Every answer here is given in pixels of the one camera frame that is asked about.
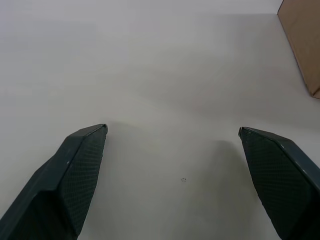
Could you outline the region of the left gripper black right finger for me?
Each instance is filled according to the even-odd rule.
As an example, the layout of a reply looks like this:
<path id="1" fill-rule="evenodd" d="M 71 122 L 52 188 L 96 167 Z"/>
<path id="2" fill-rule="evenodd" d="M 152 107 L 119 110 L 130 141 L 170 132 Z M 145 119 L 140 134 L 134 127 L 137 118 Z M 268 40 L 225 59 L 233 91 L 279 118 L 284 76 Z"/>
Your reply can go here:
<path id="1" fill-rule="evenodd" d="M 240 127 L 251 179 L 282 240 L 320 238 L 320 169 L 292 140 Z"/>

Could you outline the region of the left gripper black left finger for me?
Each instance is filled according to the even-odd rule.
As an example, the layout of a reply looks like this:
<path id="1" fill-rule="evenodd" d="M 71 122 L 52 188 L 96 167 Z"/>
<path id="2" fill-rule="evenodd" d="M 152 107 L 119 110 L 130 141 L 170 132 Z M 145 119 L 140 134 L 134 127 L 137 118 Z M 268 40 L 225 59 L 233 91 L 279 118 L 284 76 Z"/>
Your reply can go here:
<path id="1" fill-rule="evenodd" d="M 0 219 L 2 240 L 76 240 L 98 182 L 106 124 L 65 138 Z"/>

